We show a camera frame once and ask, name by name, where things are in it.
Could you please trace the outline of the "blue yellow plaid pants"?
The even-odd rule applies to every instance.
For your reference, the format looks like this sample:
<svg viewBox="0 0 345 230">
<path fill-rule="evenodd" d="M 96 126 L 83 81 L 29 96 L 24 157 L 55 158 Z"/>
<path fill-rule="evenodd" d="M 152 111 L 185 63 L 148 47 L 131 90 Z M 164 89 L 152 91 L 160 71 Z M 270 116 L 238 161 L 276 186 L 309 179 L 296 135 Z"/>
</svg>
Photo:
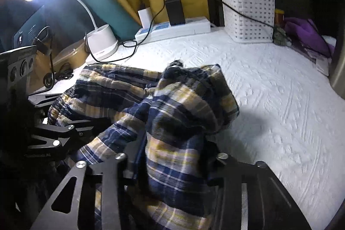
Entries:
<svg viewBox="0 0 345 230">
<path fill-rule="evenodd" d="M 110 127 L 73 152 L 66 163 L 97 164 L 147 135 L 149 192 L 135 200 L 149 217 L 145 229 L 208 229 L 213 195 L 206 185 L 209 135 L 227 129 L 239 108 L 219 65 L 163 72 L 115 64 L 92 64 L 51 105 L 48 122 L 109 118 Z"/>
</svg>

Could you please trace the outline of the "brown cardboard box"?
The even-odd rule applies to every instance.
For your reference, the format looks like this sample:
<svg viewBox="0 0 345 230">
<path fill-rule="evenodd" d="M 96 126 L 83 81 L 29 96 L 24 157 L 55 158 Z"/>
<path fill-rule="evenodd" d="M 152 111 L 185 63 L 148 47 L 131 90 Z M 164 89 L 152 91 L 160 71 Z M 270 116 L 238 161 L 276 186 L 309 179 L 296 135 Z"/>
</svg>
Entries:
<svg viewBox="0 0 345 230">
<path fill-rule="evenodd" d="M 52 71 L 51 61 L 54 58 L 54 52 L 51 51 L 50 55 L 44 55 L 40 51 L 36 52 L 33 63 L 33 71 L 30 74 L 29 93 L 34 93 L 42 90 L 51 90 L 52 86 L 45 87 L 43 80 L 46 74 L 55 72 Z"/>
</svg>

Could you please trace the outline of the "tan lidded food container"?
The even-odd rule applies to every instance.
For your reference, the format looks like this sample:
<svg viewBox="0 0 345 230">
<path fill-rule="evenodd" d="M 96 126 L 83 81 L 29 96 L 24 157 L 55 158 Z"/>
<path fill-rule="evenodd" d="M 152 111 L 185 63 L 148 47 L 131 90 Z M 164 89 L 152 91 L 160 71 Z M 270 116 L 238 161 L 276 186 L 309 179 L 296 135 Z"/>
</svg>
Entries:
<svg viewBox="0 0 345 230">
<path fill-rule="evenodd" d="M 89 53 L 86 51 L 85 41 L 82 39 L 63 49 L 53 59 L 53 67 L 58 71 L 65 63 L 69 63 L 72 69 L 82 66 Z"/>
</svg>

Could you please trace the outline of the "teal curtain left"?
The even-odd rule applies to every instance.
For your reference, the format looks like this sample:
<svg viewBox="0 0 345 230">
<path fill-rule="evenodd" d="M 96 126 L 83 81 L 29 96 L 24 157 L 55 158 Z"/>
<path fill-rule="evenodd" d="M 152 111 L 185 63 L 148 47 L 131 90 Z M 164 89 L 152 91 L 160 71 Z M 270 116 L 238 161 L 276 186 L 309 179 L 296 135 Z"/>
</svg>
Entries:
<svg viewBox="0 0 345 230">
<path fill-rule="evenodd" d="M 82 0 L 95 18 L 109 24 L 117 37 L 132 39 L 139 30 L 139 24 L 117 0 Z"/>
</svg>

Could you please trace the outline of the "white charger plug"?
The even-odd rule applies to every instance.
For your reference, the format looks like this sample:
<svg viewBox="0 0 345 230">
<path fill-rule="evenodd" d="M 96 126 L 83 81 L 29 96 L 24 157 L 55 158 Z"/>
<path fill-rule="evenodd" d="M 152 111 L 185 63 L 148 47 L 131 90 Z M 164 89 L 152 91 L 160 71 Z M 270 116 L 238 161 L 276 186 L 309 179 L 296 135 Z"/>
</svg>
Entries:
<svg viewBox="0 0 345 230">
<path fill-rule="evenodd" d="M 138 10 L 138 14 L 143 29 L 148 29 L 151 25 L 154 25 L 153 15 L 150 7 L 140 8 Z"/>
</svg>

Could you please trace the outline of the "stainless steel tumbler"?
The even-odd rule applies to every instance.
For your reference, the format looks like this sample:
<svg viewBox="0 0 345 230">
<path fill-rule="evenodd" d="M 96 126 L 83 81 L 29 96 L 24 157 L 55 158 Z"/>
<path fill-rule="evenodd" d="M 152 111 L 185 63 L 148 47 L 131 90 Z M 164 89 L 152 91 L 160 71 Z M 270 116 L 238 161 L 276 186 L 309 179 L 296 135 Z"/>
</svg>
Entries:
<svg viewBox="0 0 345 230">
<path fill-rule="evenodd" d="M 342 98 L 345 97 L 345 27 L 344 18 L 339 27 L 336 47 L 330 65 L 329 83 L 332 89 Z"/>
</svg>

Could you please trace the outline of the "white power strip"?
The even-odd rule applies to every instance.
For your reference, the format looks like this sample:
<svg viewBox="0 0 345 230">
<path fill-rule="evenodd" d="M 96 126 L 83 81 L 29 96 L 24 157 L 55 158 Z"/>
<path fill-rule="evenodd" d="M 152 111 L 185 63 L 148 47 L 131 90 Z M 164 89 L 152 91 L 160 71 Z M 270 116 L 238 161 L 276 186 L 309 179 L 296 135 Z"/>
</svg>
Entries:
<svg viewBox="0 0 345 230">
<path fill-rule="evenodd" d="M 169 22 L 154 25 L 150 33 L 149 29 L 140 29 L 135 39 L 144 44 L 160 40 L 173 39 L 176 37 L 191 36 L 196 34 L 210 33 L 211 24 L 205 17 L 186 18 L 185 24 L 171 26 Z"/>
</svg>

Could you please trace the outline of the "purple cloth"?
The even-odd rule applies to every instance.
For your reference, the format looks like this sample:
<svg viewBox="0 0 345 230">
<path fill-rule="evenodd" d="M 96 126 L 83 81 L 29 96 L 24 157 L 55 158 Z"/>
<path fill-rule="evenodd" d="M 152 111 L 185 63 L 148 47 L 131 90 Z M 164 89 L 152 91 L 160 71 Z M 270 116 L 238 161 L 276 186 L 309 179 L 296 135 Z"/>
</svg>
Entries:
<svg viewBox="0 0 345 230">
<path fill-rule="evenodd" d="M 334 47 L 326 42 L 311 19 L 286 17 L 284 30 L 293 42 L 299 42 L 302 46 L 320 53 L 326 58 L 333 57 Z"/>
</svg>

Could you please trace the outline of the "black power adapter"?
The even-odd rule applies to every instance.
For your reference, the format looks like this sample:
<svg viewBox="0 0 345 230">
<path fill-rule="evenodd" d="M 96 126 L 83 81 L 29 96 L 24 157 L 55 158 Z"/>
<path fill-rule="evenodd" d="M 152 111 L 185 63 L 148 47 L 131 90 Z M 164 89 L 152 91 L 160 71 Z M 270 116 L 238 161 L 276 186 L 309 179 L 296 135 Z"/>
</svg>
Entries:
<svg viewBox="0 0 345 230">
<path fill-rule="evenodd" d="M 185 16 L 181 0 L 166 0 L 165 8 L 171 26 L 185 24 Z"/>
</svg>

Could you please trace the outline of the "white perforated plastic basket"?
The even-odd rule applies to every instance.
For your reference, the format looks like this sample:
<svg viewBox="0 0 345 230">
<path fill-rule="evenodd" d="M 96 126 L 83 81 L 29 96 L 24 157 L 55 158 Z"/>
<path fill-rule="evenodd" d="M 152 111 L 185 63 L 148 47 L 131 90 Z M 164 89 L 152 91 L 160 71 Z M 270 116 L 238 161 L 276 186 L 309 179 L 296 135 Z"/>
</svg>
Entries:
<svg viewBox="0 0 345 230">
<path fill-rule="evenodd" d="M 275 0 L 222 0 L 224 30 L 237 43 L 271 43 Z"/>
</svg>

